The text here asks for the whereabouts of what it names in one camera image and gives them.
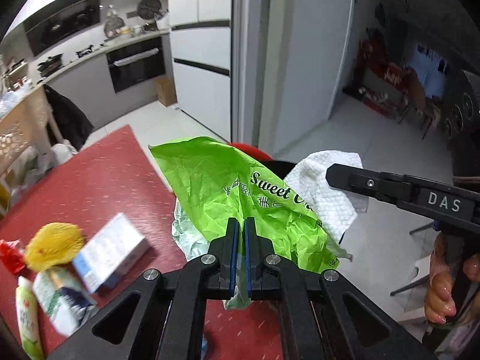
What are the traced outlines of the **person right hand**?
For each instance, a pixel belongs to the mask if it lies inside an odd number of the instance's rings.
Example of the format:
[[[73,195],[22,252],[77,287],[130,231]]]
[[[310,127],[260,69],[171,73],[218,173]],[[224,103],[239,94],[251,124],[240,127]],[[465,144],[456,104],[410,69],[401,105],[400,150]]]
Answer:
[[[456,315],[456,305],[452,298],[453,281],[445,262],[444,254],[447,239],[440,233],[430,256],[430,278],[425,295],[424,310],[427,320],[432,323],[445,324],[446,317]],[[464,263],[463,272],[473,282],[479,283],[479,254]],[[479,293],[472,301],[464,323],[479,319]]]

